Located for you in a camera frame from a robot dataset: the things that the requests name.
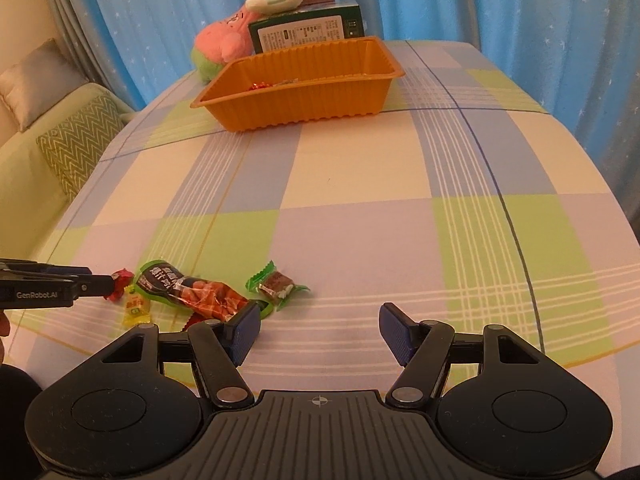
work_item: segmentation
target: gray pillow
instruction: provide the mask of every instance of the gray pillow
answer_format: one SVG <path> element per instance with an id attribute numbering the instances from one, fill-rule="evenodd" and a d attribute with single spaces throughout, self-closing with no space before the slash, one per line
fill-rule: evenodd
<path id="1" fill-rule="evenodd" d="M 49 40 L 0 74 L 0 99 L 23 132 L 87 79 Z"/>

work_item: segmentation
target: green box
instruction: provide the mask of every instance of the green box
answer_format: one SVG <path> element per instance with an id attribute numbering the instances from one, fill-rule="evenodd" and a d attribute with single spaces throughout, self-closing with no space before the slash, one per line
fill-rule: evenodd
<path id="1" fill-rule="evenodd" d="M 256 54 L 319 41 L 364 36 L 360 6 L 355 0 L 309 5 L 249 23 Z"/>

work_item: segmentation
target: blue curtain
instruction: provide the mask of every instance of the blue curtain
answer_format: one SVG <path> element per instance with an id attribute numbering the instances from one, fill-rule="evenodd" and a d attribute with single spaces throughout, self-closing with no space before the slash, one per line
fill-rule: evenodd
<path id="1" fill-rule="evenodd" d="M 76 63 L 94 73 L 123 101 L 139 110 L 145 106 L 138 84 L 127 71 L 112 40 L 97 0 L 49 0 L 58 28 Z"/>
<path id="2" fill-rule="evenodd" d="M 191 70 L 198 31 L 242 4 L 86 1 L 102 41 L 116 51 L 117 75 L 133 81 L 144 102 Z M 628 218 L 640 213 L 640 0 L 358 2 L 369 34 L 474 44 L 569 128 Z"/>

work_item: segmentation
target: red candy wrapper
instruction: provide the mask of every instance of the red candy wrapper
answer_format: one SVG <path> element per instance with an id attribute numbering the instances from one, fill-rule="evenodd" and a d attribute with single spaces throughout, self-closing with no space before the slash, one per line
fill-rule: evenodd
<path id="1" fill-rule="evenodd" d="M 191 326 L 191 325 L 195 325 L 196 323 L 199 323 L 201 321 L 206 320 L 206 318 L 202 317 L 200 314 L 194 312 L 193 314 L 191 314 L 191 317 L 189 318 L 189 320 L 187 321 L 187 323 L 185 323 L 184 327 L 182 327 L 182 331 L 186 332 L 187 329 Z"/>
<path id="2" fill-rule="evenodd" d="M 133 281 L 134 274 L 133 272 L 129 272 L 127 269 L 121 269 L 117 272 L 114 272 L 111 277 L 113 278 L 114 287 L 113 292 L 110 296 L 105 296 L 105 300 L 109 301 L 118 301 L 124 295 L 124 289 L 131 285 Z"/>
<path id="3" fill-rule="evenodd" d="M 270 86 L 273 86 L 273 85 L 265 82 L 254 83 L 251 85 L 251 88 L 249 88 L 249 90 L 259 90 L 260 88 L 269 88 Z"/>

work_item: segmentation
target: plaid tablecloth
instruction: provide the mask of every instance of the plaid tablecloth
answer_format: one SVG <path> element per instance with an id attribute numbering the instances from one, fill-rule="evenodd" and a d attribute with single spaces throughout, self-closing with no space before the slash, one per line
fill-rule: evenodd
<path id="1" fill-rule="evenodd" d="M 640 250 L 616 200 L 473 47 L 389 45 L 406 76 L 377 116 L 230 134 L 190 109 L 202 85 L 181 79 L 109 146 L 40 259 L 111 273 L 164 258 L 244 292 L 272 258 L 313 294 L 263 322 L 241 369 L 254 390 L 384 392 L 399 373 L 378 333 L 384 301 L 461 332 L 507 325 L 608 403 L 602 471 L 640 463 Z M 171 331 L 190 313 L 152 315 Z M 13 312 L 8 361 L 47 385 L 122 317 L 102 299 Z"/>

